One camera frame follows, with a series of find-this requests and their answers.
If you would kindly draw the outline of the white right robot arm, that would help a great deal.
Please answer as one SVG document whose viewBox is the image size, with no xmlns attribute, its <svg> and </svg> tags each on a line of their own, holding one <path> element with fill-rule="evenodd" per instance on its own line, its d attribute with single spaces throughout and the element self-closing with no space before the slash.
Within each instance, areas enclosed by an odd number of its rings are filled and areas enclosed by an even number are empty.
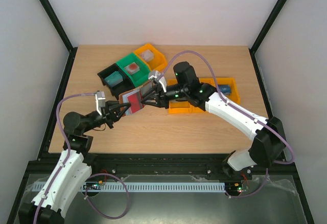
<svg viewBox="0 0 327 224">
<path fill-rule="evenodd" d="M 194 68 L 186 61 L 173 68 L 177 83 L 167 85 L 159 71 L 148 75 L 152 88 L 145 93 L 142 104 L 169 107 L 169 102 L 185 99 L 190 105 L 216 115 L 236 127 L 249 140 L 251 147 L 232 152 L 223 166 L 223 174 L 233 179 L 250 166 L 269 168 L 285 149 L 283 124 L 277 117 L 267 119 L 229 100 L 213 85 L 200 82 Z"/>
</svg>

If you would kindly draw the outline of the brown leather card holder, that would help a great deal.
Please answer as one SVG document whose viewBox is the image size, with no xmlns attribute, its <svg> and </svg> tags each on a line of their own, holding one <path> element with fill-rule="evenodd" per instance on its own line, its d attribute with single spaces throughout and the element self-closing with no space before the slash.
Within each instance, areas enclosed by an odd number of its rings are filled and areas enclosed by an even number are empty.
<svg viewBox="0 0 327 224">
<path fill-rule="evenodd" d="M 147 81 L 143 85 L 121 93 L 119 95 L 120 103 L 130 103 L 131 106 L 126 110 L 124 116 L 132 115 L 144 108 L 141 103 L 143 96 L 152 88 L 152 83 Z"/>
</svg>

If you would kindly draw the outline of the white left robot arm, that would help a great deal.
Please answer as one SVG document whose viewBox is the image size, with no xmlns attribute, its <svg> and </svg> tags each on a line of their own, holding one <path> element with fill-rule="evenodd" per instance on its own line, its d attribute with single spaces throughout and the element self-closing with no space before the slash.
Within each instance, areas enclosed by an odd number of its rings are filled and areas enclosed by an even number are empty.
<svg viewBox="0 0 327 224">
<path fill-rule="evenodd" d="M 86 132 L 103 124 L 112 128 L 130 106 L 130 103 L 102 101 L 98 110 L 87 115 L 71 111 L 64 116 L 63 151 L 39 193 L 30 203 L 20 206 L 20 223 L 64 223 L 72 201 L 97 168 L 97 156 L 89 153 L 93 137 Z"/>
</svg>

